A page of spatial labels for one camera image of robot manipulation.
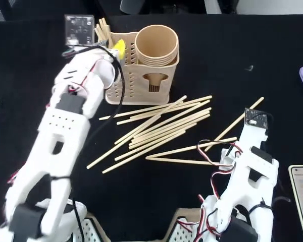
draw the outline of black wire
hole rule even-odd
[[[82,242],[84,242],[83,228],[82,228],[82,224],[81,224],[79,213],[78,213],[77,208],[76,208],[74,197],[72,198],[72,204],[73,204],[73,209],[74,209],[74,212],[75,212],[75,217],[76,217],[77,225],[79,226],[79,229],[80,229],[80,233],[81,233],[81,237],[82,237]]]
[[[124,96],[125,96],[125,90],[126,90],[125,77],[124,77],[124,74],[123,74],[123,71],[122,71],[122,68],[121,68],[121,64],[119,63],[117,58],[114,57],[114,55],[111,54],[104,47],[102,47],[100,45],[90,46],[86,49],[82,49],[82,50],[79,50],[79,51],[76,51],[76,52],[72,52],[69,55],[65,56],[65,58],[71,58],[71,57],[73,57],[77,54],[84,53],[84,52],[87,52],[87,51],[90,51],[90,50],[93,50],[93,49],[102,49],[113,59],[114,65],[116,67],[115,70],[119,70],[119,73],[120,73],[120,76],[121,76],[122,92],[121,92],[119,105],[118,105],[117,109],[115,110],[115,112],[101,126],[99,126],[96,130],[93,131],[93,133],[89,136],[89,138],[86,139],[82,149],[84,149],[84,147],[86,147],[87,144],[90,143],[90,141],[94,138],[94,136],[97,135],[97,133],[100,132],[119,113],[119,111],[121,109],[121,106],[122,106],[122,103],[123,103]]]
[[[270,119],[271,119],[271,123],[273,123],[273,122],[274,122],[274,117],[273,117],[273,115],[272,115],[271,113],[269,113],[269,112],[262,112],[262,111],[260,111],[260,112],[259,112],[259,113],[257,113],[256,115],[254,115],[254,116],[252,116],[252,117],[250,117],[250,118],[246,119],[246,123],[247,123],[247,124],[249,124],[249,121],[250,121],[250,120],[252,120],[252,119],[254,119],[255,117],[258,117],[258,116],[260,116],[260,115],[266,115],[267,117],[270,117]]]
[[[113,64],[114,64],[115,70],[116,70],[114,82],[116,81],[116,79],[118,77],[118,74],[120,73],[121,82],[122,82],[122,92],[121,92],[119,105],[116,108],[115,112],[101,126],[99,126],[96,130],[94,130],[93,133],[89,136],[89,138],[86,139],[86,141],[85,141],[77,159],[82,154],[83,149],[91,142],[91,140],[97,135],[97,133],[99,133],[119,113],[119,111],[121,109],[121,106],[122,106],[122,103],[123,103],[124,96],[125,96],[125,90],[126,90],[125,77],[124,77],[124,74],[123,74],[123,71],[122,71],[122,68],[121,68],[121,64],[119,63],[117,58],[113,56],[113,54],[111,54],[107,49],[103,48],[102,46],[100,46],[100,45],[90,46],[86,49],[82,49],[82,50],[79,50],[79,51],[72,52],[72,53],[70,53],[70,54],[68,54],[64,57],[65,58],[71,58],[71,57],[74,57],[77,54],[84,53],[84,52],[87,52],[87,51],[90,51],[90,50],[93,50],[93,49],[102,49],[113,59]],[[82,242],[84,242],[84,233],[83,233],[83,229],[82,229],[82,225],[81,225],[81,220],[80,220],[80,217],[79,217],[76,205],[75,205],[74,197],[72,198],[72,204],[73,204],[73,209],[74,209],[74,212],[75,212],[77,224],[79,226],[79,230],[80,230],[80,233],[81,233]]]

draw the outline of circuit board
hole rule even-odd
[[[91,46],[94,44],[93,15],[65,15],[65,44]]]

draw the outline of cable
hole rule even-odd
[[[74,197],[72,198],[72,204],[73,204],[73,209],[74,209],[74,212],[75,212],[76,221],[77,221],[77,224],[78,224],[79,229],[80,229],[82,242],[84,242],[83,228],[82,228],[82,224],[81,224],[81,220],[80,220],[79,213],[78,213],[77,208],[76,208],[76,204],[75,204],[75,199],[74,199]]]
[[[252,119],[254,119],[255,117],[258,117],[258,116],[260,116],[260,115],[266,115],[267,117],[270,117],[270,118],[271,118],[271,123],[274,122],[274,117],[273,117],[273,115],[272,115],[271,113],[259,111],[259,113],[257,113],[257,114],[254,115],[253,117],[246,119],[246,123],[249,124],[250,120],[252,120]]]
[[[218,143],[218,144],[226,144],[226,145],[230,145],[230,146],[233,146],[235,148],[238,149],[239,152],[242,153],[242,150],[240,149],[239,146],[237,146],[235,143],[228,143],[228,142],[222,142],[222,141],[214,141],[214,140],[200,140],[197,145],[196,145],[196,148],[198,150],[198,152],[201,154],[201,156],[203,156],[203,158],[206,159],[206,161],[208,161],[211,165],[214,165],[214,166],[224,166],[224,167],[232,167],[233,165],[228,165],[228,164],[220,164],[220,163],[217,163],[217,162],[213,162],[209,156],[203,152],[203,150],[199,147],[200,143],[201,142],[204,142],[204,141],[207,141],[207,142],[215,142],[215,143]]]
[[[213,210],[211,213],[208,214],[208,216],[207,216],[207,218],[206,218],[206,224],[207,224],[207,230],[208,230],[210,233],[212,233],[212,234],[214,234],[214,235],[220,237],[221,235],[220,235],[220,233],[217,232],[216,228],[210,226],[210,224],[209,224],[209,217],[210,217],[212,214],[214,214],[217,210],[218,210],[218,209],[216,208],[215,210]]]
[[[87,146],[87,144],[90,143],[90,141],[97,135],[97,133],[100,132],[114,118],[114,116],[119,113],[120,108],[121,108],[122,103],[123,103],[124,96],[125,96],[125,90],[126,90],[125,77],[124,77],[124,74],[123,74],[123,71],[122,71],[122,68],[121,68],[121,65],[120,65],[119,61],[117,60],[116,57],[113,56],[113,54],[111,54],[104,47],[102,47],[100,45],[94,45],[94,46],[90,46],[90,47],[88,47],[86,49],[82,49],[82,50],[79,50],[79,51],[72,52],[70,54],[67,54],[64,57],[65,58],[71,58],[71,57],[73,57],[73,56],[75,56],[77,54],[84,53],[84,52],[87,52],[87,51],[90,51],[90,50],[93,50],[93,49],[102,49],[102,50],[104,50],[113,59],[113,64],[116,67],[115,68],[116,74],[115,74],[114,82],[116,81],[116,79],[118,78],[118,74],[120,73],[121,82],[122,82],[122,92],[121,92],[121,97],[120,97],[119,105],[118,105],[117,109],[115,110],[115,112],[101,126],[99,126],[96,130],[94,130],[93,133],[89,136],[89,138],[86,139],[86,141],[85,141],[85,143],[83,145],[82,150],[84,149],[84,147]]]
[[[87,89],[85,87],[83,87],[82,84],[78,84],[78,83],[71,82],[71,81],[62,81],[62,82],[58,82],[55,85],[53,85],[53,87],[52,87],[52,94],[54,94],[57,85],[65,84],[65,83],[68,83],[69,86],[77,86],[77,88],[74,89],[74,90],[72,90],[72,91],[76,91],[77,89],[82,89],[83,91],[85,91],[86,95],[88,95]]]
[[[90,51],[90,50],[93,50],[93,49],[102,49],[113,59],[113,64],[115,65],[115,70],[116,70],[115,78],[114,78],[113,82],[115,82],[117,80],[118,75],[120,73],[121,82],[122,82],[122,92],[121,92],[119,105],[116,108],[115,112],[101,126],[99,126],[96,130],[94,130],[93,133],[86,139],[81,151],[78,154],[77,159],[80,157],[84,148],[91,142],[91,140],[115,117],[115,115],[117,115],[119,113],[119,111],[122,107],[123,99],[124,99],[124,96],[125,96],[125,90],[126,90],[125,77],[124,77],[124,74],[123,74],[123,71],[122,71],[122,68],[121,68],[121,64],[119,63],[117,58],[113,56],[113,54],[111,54],[107,49],[103,48],[102,46],[94,45],[94,46],[88,47],[86,49],[82,49],[82,50],[79,50],[79,51],[74,51],[74,52],[68,53],[64,57],[65,58],[71,58],[71,57],[74,57],[77,54],[84,53],[84,52],[87,52],[87,51]],[[77,208],[76,208],[76,205],[75,205],[74,197],[72,198],[72,203],[73,203],[73,209],[74,209],[74,212],[75,212],[77,224],[78,224],[78,227],[79,227],[79,230],[80,230],[80,233],[81,233],[82,242],[84,242],[84,233],[83,233],[83,229],[82,229],[82,225],[81,225],[81,220],[80,220],[80,217],[78,215]]]
[[[177,223],[184,229],[186,229],[188,232],[192,233],[192,230],[188,227],[186,227],[184,224],[182,224],[180,221],[177,220]]]
[[[233,170],[235,169],[235,167],[236,167],[236,163],[234,163],[233,167],[230,170],[218,170],[218,171],[215,171],[211,174],[210,183],[211,183],[213,194],[216,196],[217,200],[220,198],[220,196],[219,196],[217,188],[215,187],[215,184],[213,182],[213,177],[216,174],[222,174],[222,175],[231,174],[233,172]]]

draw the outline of perforated plastic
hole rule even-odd
[[[102,242],[98,235],[98,231],[96,231],[95,226],[93,225],[90,219],[85,218],[83,220],[82,229],[84,233],[85,242]],[[73,242],[83,242],[79,228],[73,235]]]
[[[126,82],[126,90],[123,104],[126,105],[161,105],[169,101],[169,92],[172,86],[176,66],[179,63],[179,54],[165,67],[149,67],[138,64],[135,49],[135,37],[138,32],[111,33],[116,42],[123,39],[126,43],[125,66],[123,72]],[[147,74],[163,74],[164,80],[160,86],[150,85]],[[122,84],[120,81],[106,91],[106,101],[110,104],[118,104],[120,101]]]
[[[183,222],[187,222],[185,218],[180,219]],[[184,227],[180,226],[178,223],[174,225],[172,233],[169,235],[168,242],[192,242],[192,233],[186,230]]]

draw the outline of beige plastic caddy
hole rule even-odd
[[[169,101],[169,92],[177,64],[177,34],[163,25],[150,25],[139,32],[111,33],[114,42],[126,43],[123,72],[126,90],[123,104],[161,105]],[[106,101],[118,104],[121,82],[106,91]]]

